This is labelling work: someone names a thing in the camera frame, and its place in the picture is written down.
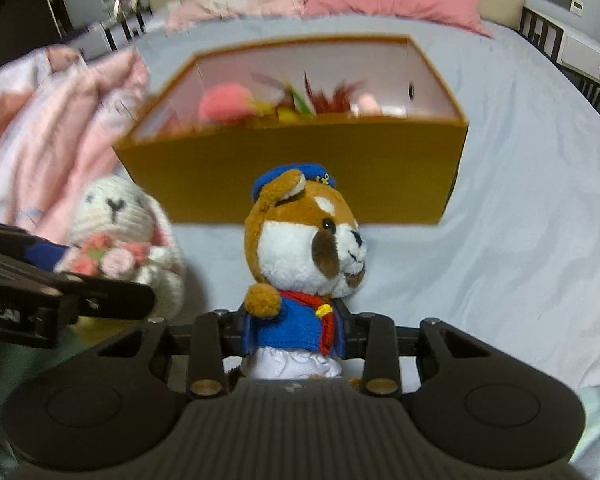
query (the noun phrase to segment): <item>shiba inu plush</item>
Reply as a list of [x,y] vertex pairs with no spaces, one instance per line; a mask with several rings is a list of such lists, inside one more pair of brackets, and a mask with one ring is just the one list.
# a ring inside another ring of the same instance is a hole
[[365,275],[366,245],[334,178],[317,164],[282,166],[256,181],[244,250],[256,284],[245,297],[242,374],[338,377],[342,324],[333,298]]

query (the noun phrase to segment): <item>white cabinet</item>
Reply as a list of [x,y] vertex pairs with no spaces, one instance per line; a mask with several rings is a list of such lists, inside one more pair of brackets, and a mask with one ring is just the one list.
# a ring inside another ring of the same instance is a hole
[[560,59],[563,65],[600,82],[600,48],[595,44],[567,33]]

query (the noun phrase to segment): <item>crocheted bunny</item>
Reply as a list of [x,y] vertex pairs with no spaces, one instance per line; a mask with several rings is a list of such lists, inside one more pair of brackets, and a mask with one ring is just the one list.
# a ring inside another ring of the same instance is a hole
[[132,181],[107,176],[89,184],[70,230],[72,248],[55,272],[77,272],[153,288],[152,316],[182,307],[184,261],[162,207]]

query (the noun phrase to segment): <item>wall switch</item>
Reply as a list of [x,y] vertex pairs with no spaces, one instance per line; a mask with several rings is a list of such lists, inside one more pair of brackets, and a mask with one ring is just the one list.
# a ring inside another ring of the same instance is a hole
[[584,10],[584,4],[580,0],[571,0],[571,12],[576,16],[582,17],[582,11]]

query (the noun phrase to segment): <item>yellow toggle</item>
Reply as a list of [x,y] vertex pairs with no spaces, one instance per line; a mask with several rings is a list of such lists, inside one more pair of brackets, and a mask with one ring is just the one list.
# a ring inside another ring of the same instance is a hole
[[320,319],[322,319],[324,316],[326,316],[330,312],[333,312],[331,305],[325,303],[324,305],[321,305],[316,309],[315,315],[318,316]]

